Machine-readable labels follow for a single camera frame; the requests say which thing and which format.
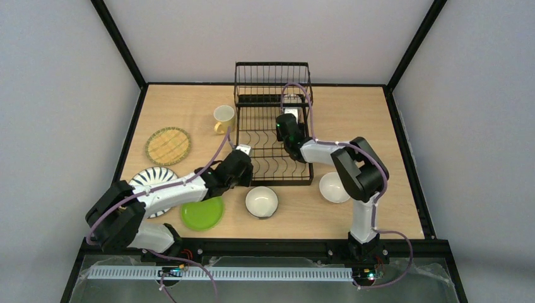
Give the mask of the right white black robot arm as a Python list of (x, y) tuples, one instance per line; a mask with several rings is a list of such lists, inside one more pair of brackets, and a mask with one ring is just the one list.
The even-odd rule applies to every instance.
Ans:
[(379, 249), (377, 205), (387, 189), (389, 173), (365, 138), (321, 141), (305, 133), (293, 114), (276, 118), (276, 132), (290, 158), (301, 163), (332, 165), (353, 200), (353, 220), (348, 246), (354, 258), (363, 260)]

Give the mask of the black wire dish rack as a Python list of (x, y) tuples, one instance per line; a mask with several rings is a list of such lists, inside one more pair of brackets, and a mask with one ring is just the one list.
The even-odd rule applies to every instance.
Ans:
[[(299, 94), (303, 103), (285, 106), (284, 94)], [(309, 134), (307, 99), (313, 97), (306, 62), (237, 62), (234, 99), (238, 144), (249, 145), (252, 186), (308, 186), (314, 178), (310, 163), (290, 158), (276, 132), (276, 117), (285, 107), (300, 109), (300, 129)]]

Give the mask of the yellow ceramic mug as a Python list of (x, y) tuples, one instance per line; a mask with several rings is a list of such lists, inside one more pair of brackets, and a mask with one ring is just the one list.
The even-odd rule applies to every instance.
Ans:
[(236, 124), (236, 112), (232, 106), (221, 105), (217, 107), (213, 116), (216, 119), (214, 131), (216, 134), (225, 134), (229, 129), (234, 131)]

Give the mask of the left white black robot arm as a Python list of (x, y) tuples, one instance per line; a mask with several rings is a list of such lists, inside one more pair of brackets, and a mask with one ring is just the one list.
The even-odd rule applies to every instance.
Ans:
[(147, 218), (168, 208), (222, 196), (235, 186), (247, 187), (252, 173), (249, 153), (238, 147), (224, 160), (179, 179), (144, 186), (114, 182), (85, 216), (90, 226), (86, 241), (105, 253), (125, 248), (164, 253), (179, 247), (180, 237), (171, 225), (147, 222)]

